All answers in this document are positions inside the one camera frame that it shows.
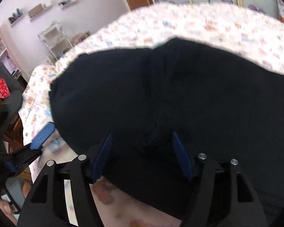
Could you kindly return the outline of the black pants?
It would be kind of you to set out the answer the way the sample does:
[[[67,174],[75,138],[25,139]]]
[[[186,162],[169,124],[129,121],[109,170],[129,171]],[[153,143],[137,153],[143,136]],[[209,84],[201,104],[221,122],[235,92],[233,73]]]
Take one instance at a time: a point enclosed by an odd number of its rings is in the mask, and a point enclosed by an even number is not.
[[[284,75],[237,55],[174,38],[154,49],[82,54],[51,84],[54,124],[77,154],[108,134],[103,176],[183,220],[192,203],[172,147],[236,159],[265,216],[284,226]]]

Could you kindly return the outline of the floral pink bed blanket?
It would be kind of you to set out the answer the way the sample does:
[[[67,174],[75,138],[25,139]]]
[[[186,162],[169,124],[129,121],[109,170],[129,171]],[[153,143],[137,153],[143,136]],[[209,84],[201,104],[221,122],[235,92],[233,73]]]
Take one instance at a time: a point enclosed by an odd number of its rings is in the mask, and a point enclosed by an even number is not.
[[[62,138],[85,156],[45,166],[19,226],[103,226],[104,176],[182,226],[284,226],[284,75],[179,38],[83,54],[51,85]]]

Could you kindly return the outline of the white wall shelf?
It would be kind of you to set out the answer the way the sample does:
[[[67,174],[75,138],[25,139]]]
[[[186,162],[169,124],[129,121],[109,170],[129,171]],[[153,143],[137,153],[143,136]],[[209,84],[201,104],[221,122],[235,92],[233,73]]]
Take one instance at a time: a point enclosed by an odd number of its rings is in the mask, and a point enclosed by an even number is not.
[[[28,11],[28,16],[30,19],[34,19],[36,17],[38,17],[39,15],[41,15],[43,12],[48,11],[50,8],[52,8],[52,4],[38,4],[37,6],[35,6],[34,8],[32,8],[31,10]]]
[[[60,7],[61,10],[64,10],[70,6],[73,6],[77,3],[79,3],[80,0],[62,0],[58,3],[58,6]]]

